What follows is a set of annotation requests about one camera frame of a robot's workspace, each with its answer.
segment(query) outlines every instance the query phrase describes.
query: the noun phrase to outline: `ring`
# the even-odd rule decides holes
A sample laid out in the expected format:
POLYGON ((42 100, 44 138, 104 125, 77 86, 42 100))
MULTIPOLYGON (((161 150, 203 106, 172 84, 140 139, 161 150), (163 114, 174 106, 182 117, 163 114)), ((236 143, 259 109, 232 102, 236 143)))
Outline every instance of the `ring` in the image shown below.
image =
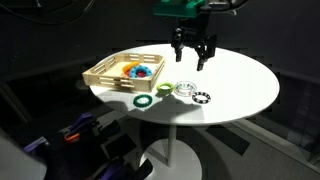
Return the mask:
POLYGON ((196 93, 194 93, 194 94, 192 95, 192 99, 193 99, 195 102, 199 103, 199 104, 207 104, 208 102, 211 101, 210 95, 209 95, 208 93, 205 93, 205 92, 196 92, 196 93), (200 99, 196 98, 196 96, 204 96, 204 97, 206 97, 207 99, 206 99, 206 100, 200 100, 200 99))
POLYGON ((157 86, 157 90, 161 95, 171 94, 174 90, 174 85, 169 82, 164 82, 157 86))
POLYGON ((133 99, 133 104, 134 104, 136 107, 138 107, 138 108, 148 107, 151 103, 152 103, 152 97, 149 96, 148 94, 140 94, 140 95, 136 96, 136 97, 133 99), (148 102, 146 102, 146 103, 139 103, 138 100, 141 99, 141 98, 147 98, 147 99, 148 99, 148 102))
POLYGON ((134 66, 138 66, 140 64, 140 61, 133 61, 127 65, 125 65, 122 68, 123 73, 126 73, 127 71, 130 71, 131 68, 133 68, 134 66))
POLYGON ((179 96, 192 96, 197 90, 197 86, 189 81, 180 81, 174 87, 174 92, 179 96))
POLYGON ((146 73, 146 76, 151 76, 151 74, 152 74, 151 70, 148 67, 139 65, 139 66, 135 66, 135 67, 131 68, 130 73, 129 73, 130 77, 137 78, 138 71, 142 71, 142 72, 146 73))

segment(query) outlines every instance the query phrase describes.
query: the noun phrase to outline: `colorful toy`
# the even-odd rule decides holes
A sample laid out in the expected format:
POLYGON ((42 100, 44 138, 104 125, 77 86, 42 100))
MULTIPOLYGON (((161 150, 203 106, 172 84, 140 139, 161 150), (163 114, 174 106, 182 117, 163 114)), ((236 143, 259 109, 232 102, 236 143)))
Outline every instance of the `colorful toy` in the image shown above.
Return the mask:
POLYGON ((137 78, 138 77, 137 72, 139 72, 139 71, 144 72, 146 74, 146 76, 152 75, 152 72, 148 67, 139 65, 139 66, 135 66, 135 67, 131 68, 129 76, 131 78, 137 78))
POLYGON ((146 77, 146 73, 143 71, 139 71, 139 72, 137 72, 137 76, 138 77, 146 77))
POLYGON ((123 68, 122 68, 122 71, 124 73, 126 73, 127 71, 130 71, 131 68, 133 68, 134 66, 138 66, 140 64, 139 61, 133 61, 127 65, 125 65, 123 68))

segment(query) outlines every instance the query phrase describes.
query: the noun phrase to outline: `wooden tray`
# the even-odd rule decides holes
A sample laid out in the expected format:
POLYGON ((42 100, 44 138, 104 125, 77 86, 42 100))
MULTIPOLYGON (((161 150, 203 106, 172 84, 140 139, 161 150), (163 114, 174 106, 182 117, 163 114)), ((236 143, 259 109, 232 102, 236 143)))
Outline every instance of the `wooden tray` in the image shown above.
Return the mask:
POLYGON ((165 65, 164 57, 154 54, 122 53, 105 58, 91 69, 82 73, 88 86, 109 87, 115 90, 151 92, 165 65), (152 75, 144 78, 125 77, 122 67, 132 61, 140 61, 152 75))

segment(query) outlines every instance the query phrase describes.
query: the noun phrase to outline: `black wire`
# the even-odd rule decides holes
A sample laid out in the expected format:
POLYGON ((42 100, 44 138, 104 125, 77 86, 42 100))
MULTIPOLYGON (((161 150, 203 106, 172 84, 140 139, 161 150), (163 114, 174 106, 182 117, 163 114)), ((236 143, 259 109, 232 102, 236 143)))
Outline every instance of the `black wire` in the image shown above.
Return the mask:
POLYGON ((201 9, 204 10, 204 12, 208 12, 208 13, 215 13, 215 12, 223 13, 223 12, 238 10, 238 9, 242 8, 244 5, 246 5, 248 2, 249 2, 249 0, 243 0, 241 3, 239 3, 237 5, 232 5, 231 8, 227 8, 227 9, 212 10, 212 9, 206 9, 207 7, 205 7, 205 6, 201 7, 201 9))
POLYGON ((28 18, 26 16, 23 16, 21 14, 18 14, 14 11, 12 11, 11 9, 7 8, 6 6, 4 6, 3 4, 0 4, 0 8, 6 10, 7 12, 11 13, 12 15, 20 18, 20 19, 23 19, 25 21, 28 21, 28 22, 32 22, 32 23, 35 23, 35 24, 40 24, 40 25, 61 25, 61 24, 69 24, 69 23, 73 23, 79 19, 81 19, 92 7, 92 5, 95 3, 96 0, 91 0, 89 2, 89 4, 86 6, 86 8, 82 11, 82 13, 75 17, 75 18, 72 18, 72 19, 69 19, 69 20, 65 20, 65 21, 61 21, 61 22, 45 22, 45 21, 39 21, 39 20, 36 20, 36 19, 32 19, 32 18, 28 18))

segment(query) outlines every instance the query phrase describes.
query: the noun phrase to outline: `yellow object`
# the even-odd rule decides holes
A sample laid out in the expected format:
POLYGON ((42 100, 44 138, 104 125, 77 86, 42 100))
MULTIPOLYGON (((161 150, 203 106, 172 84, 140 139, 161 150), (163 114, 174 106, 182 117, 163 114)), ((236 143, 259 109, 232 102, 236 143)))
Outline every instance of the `yellow object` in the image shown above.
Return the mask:
POLYGON ((123 73, 126 73, 127 71, 130 71, 131 68, 133 68, 134 66, 138 66, 140 64, 139 61, 133 61, 127 65, 125 65, 123 68, 122 68, 122 71, 123 73))

